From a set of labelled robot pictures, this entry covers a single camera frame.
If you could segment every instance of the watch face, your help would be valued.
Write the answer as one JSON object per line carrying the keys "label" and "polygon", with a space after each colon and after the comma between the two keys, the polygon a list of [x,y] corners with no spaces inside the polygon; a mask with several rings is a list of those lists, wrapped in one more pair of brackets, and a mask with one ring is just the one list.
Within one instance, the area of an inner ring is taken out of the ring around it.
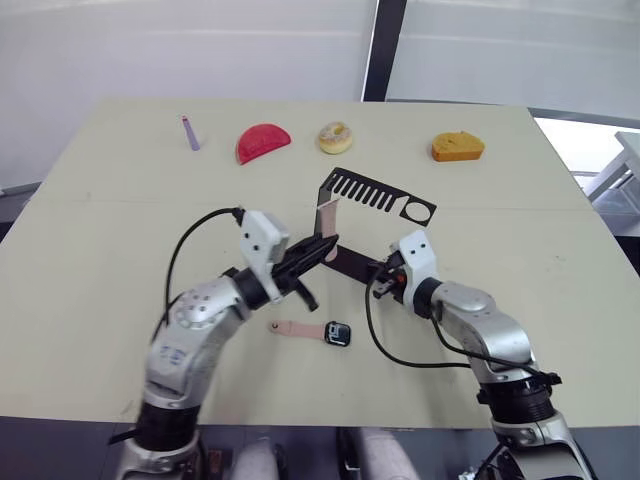
{"label": "watch face", "polygon": [[330,345],[346,347],[351,342],[351,327],[344,323],[329,322],[324,328],[324,340]]}

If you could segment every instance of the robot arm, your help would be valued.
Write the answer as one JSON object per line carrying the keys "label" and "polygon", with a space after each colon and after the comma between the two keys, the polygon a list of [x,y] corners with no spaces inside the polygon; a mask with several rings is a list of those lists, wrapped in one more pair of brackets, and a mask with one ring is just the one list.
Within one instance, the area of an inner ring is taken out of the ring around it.
{"label": "robot arm", "polygon": [[198,413],[226,342],[251,315],[295,291],[318,307],[299,277],[320,264],[337,235],[315,234],[286,248],[289,234],[263,212],[244,212],[241,250],[249,265],[184,292],[147,356],[143,403],[126,439],[116,478],[189,478],[197,470]]}
{"label": "robot arm", "polygon": [[455,350],[468,355],[480,384],[478,401],[491,409],[493,430],[506,448],[498,458],[497,475],[504,476],[498,478],[591,480],[589,465],[551,404],[551,387],[560,378],[538,371],[522,327],[488,293],[437,280],[435,255],[424,231],[391,248],[387,266],[392,271],[376,296],[394,292],[408,310],[433,318],[436,327],[462,346]]}

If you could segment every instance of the pink watch strap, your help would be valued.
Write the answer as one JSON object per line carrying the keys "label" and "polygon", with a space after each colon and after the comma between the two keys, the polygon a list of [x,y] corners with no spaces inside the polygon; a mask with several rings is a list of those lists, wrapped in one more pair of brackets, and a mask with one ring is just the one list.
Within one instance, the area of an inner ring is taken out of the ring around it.
{"label": "pink watch strap", "polygon": [[324,340],[324,325],[306,325],[304,323],[292,322],[290,320],[279,320],[269,325],[269,330],[273,333],[286,335],[288,337],[318,338]]}
{"label": "pink watch strap", "polygon": [[[338,200],[330,200],[323,203],[318,207],[318,213],[320,214],[320,229],[322,231],[322,238],[332,237],[336,234],[336,213],[338,209]],[[324,259],[327,262],[331,262],[338,256],[338,246],[336,245],[327,254]]]}

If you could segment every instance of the black cable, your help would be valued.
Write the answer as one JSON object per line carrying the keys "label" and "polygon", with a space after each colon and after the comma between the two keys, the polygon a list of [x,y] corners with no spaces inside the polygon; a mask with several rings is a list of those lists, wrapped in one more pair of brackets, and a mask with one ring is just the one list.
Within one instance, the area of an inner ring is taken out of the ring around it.
{"label": "black cable", "polygon": [[486,362],[498,363],[500,365],[504,365],[506,367],[511,367],[511,368],[521,368],[522,370],[530,373],[533,376],[546,375],[546,373],[536,370],[535,368],[532,368],[524,363],[512,362],[510,360],[504,360],[501,358],[492,357],[490,355],[484,355],[482,353],[471,352],[463,348],[454,347],[449,342],[447,342],[447,340],[442,335],[442,331],[440,330],[440,325],[439,325],[441,320],[442,320],[442,302],[438,302],[436,304],[434,314],[431,316],[431,322],[433,323],[433,327],[436,330],[436,335],[438,335],[438,339],[440,340],[440,343],[442,343],[442,345],[444,345],[446,349],[451,350],[452,352],[455,352],[455,353],[466,355],[468,357],[484,360]]}
{"label": "black cable", "polygon": [[[178,299],[180,298],[182,294],[178,295],[176,298],[174,298],[173,300],[171,300],[171,303],[169,304],[169,309],[171,309],[171,307],[173,307],[173,304],[176,303],[178,301]],[[162,314],[162,316],[160,317],[160,320],[158,320],[158,323],[156,324],[156,328],[153,331],[153,335],[151,336],[151,343],[153,343],[153,341],[156,339],[156,337],[158,336],[158,333],[160,332],[160,327],[164,324],[164,325],[168,325],[169,321],[168,321],[168,316],[169,316],[169,309],[165,309],[164,313]]]}
{"label": "black cable", "polygon": [[500,453],[500,450],[502,450],[502,444],[499,443],[496,446],[496,448],[491,450],[491,453],[489,454],[489,456],[487,458],[484,459],[484,462],[482,462],[480,464],[480,468],[478,468],[478,471],[476,472],[475,478],[477,478],[478,480],[483,480],[483,478],[480,475],[482,474],[482,472],[484,472],[489,467],[489,464]]}
{"label": "black cable", "polygon": [[[169,311],[169,308],[171,308],[171,305],[169,303],[169,297],[171,296],[171,277],[173,275],[173,267],[176,263],[176,258],[178,258],[178,253],[180,253],[180,249],[182,248],[182,244],[185,242],[185,240],[189,237],[189,235],[191,235],[194,230],[196,230],[200,225],[202,225],[203,223],[207,222],[208,220],[211,220],[212,218],[215,218],[219,215],[224,215],[226,213],[230,213],[232,214],[235,219],[236,222],[238,224],[240,224],[242,222],[242,215],[244,214],[244,210],[240,207],[234,207],[234,208],[220,208],[219,210],[214,210],[211,213],[207,213],[204,217],[202,217],[201,219],[197,220],[193,225],[191,225],[180,237],[180,240],[178,240],[178,243],[176,244],[175,248],[173,249],[173,254],[171,255],[171,260],[169,261],[169,268],[167,269],[167,278],[165,280],[164,283],[164,310],[165,312]],[[169,325],[169,315],[166,314],[164,315],[164,322],[166,325]]]}
{"label": "black cable", "polygon": [[388,351],[385,350],[385,348],[382,346],[382,344],[380,343],[380,341],[378,340],[378,337],[376,336],[376,332],[373,328],[373,320],[371,318],[371,287],[373,286],[373,284],[375,283],[376,279],[380,276],[380,274],[385,270],[385,266],[380,266],[378,267],[378,269],[376,270],[376,272],[373,274],[373,276],[371,277],[371,280],[369,280],[369,283],[367,283],[367,288],[364,291],[364,306],[365,306],[365,311],[366,311],[366,315],[367,315],[367,325],[369,326],[369,333],[371,334],[371,338],[373,340],[373,343],[375,343],[376,347],[378,347],[378,350],[380,350],[382,352],[382,354],[387,357],[389,360],[395,362],[395,363],[399,363],[400,365],[404,365],[405,367],[412,367],[412,368],[448,368],[448,367],[459,367],[459,368],[471,368],[471,365],[469,365],[468,363],[451,363],[451,362],[445,362],[445,363],[415,363],[415,362],[408,362],[406,360],[401,360],[400,358],[397,358],[395,356],[393,356],[392,354],[390,354]]}
{"label": "black cable", "polygon": [[584,450],[582,449],[582,446],[578,443],[578,441],[576,440],[575,442],[578,450],[580,451],[580,455],[582,455],[582,458],[584,459],[584,463],[587,464],[589,475],[591,475],[591,478],[593,480],[598,480],[598,476],[596,475],[596,471],[593,469],[593,465],[591,465],[591,462],[589,461],[589,457],[587,457],[587,455],[584,453]]}

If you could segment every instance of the donut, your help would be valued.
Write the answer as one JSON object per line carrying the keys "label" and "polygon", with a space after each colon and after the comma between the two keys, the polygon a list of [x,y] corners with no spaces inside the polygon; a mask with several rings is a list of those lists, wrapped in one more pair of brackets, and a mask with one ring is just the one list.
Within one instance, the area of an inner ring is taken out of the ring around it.
{"label": "donut", "polygon": [[352,141],[351,129],[342,122],[331,122],[318,134],[318,145],[332,155],[347,150]]}

